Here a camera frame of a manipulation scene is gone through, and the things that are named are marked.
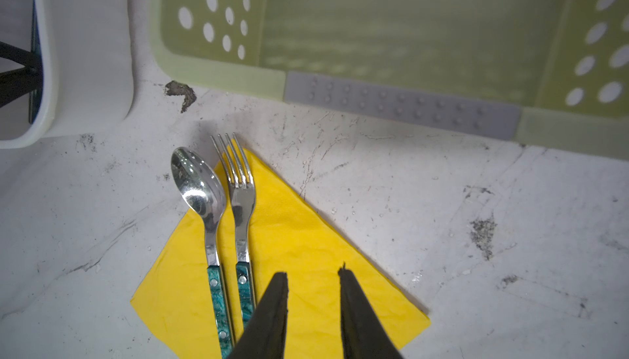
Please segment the spoon with green handle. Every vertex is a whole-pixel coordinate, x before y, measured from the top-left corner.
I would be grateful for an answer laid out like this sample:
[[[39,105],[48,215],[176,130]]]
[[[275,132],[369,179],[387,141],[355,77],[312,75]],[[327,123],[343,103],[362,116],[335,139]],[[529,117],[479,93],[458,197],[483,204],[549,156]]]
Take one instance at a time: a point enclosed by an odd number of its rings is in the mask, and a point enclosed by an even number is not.
[[[234,347],[234,328],[224,270],[219,260],[218,227],[227,207],[223,186],[213,169],[191,149],[179,147],[170,159],[175,181],[186,205],[201,218],[207,279],[218,334],[220,355],[226,358]]]

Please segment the fork with green handle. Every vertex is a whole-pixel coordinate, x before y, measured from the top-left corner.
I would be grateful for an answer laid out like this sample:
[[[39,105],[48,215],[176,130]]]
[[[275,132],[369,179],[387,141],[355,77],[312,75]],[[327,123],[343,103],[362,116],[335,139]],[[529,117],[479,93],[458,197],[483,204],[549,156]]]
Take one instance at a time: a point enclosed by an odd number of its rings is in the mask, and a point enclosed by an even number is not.
[[[212,142],[219,154],[229,187],[230,205],[234,216],[238,297],[242,324],[247,326],[257,307],[249,249],[249,227],[257,201],[255,181],[247,155],[235,134],[219,134]]]

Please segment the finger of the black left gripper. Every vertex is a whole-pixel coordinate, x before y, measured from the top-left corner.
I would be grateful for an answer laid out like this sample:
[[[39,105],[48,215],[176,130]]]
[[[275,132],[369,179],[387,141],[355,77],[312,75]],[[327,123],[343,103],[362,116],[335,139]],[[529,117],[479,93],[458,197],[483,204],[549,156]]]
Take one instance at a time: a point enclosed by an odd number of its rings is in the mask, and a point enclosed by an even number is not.
[[[42,88],[40,55],[2,42],[1,57],[22,65],[21,68],[1,73],[1,107]]]

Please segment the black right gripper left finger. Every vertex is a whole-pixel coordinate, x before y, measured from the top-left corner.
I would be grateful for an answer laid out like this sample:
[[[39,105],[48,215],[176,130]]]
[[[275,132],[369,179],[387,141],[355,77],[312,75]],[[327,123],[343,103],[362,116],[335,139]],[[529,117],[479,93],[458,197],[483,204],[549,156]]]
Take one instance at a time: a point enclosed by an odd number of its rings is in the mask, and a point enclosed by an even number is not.
[[[288,276],[277,272],[228,359],[284,358],[287,319]]]

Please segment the yellow paper napkin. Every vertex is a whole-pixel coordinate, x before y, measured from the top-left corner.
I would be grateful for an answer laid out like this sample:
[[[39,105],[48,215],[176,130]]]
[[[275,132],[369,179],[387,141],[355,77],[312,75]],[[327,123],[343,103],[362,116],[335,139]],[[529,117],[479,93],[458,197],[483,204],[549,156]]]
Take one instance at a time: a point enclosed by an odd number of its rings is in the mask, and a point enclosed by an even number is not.
[[[341,268],[353,271],[396,348],[430,326],[429,318],[290,186],[254,154],[247,158],[257,191],[249,230],[257,293],[264,293],[276,272],[288,276],[286,357],[342,357]],[[181,358],[220,356],[206,268],[203,224],[188,212],[130,301],[152,334]]]

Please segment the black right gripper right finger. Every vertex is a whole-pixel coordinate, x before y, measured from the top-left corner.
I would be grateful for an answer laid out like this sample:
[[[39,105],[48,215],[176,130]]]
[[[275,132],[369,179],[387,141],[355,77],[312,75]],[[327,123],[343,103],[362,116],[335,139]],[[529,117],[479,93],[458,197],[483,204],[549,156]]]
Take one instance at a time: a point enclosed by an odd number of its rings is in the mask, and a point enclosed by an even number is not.
[[[402,358],[376,316],[355,274],[338,271],[344,358]]]

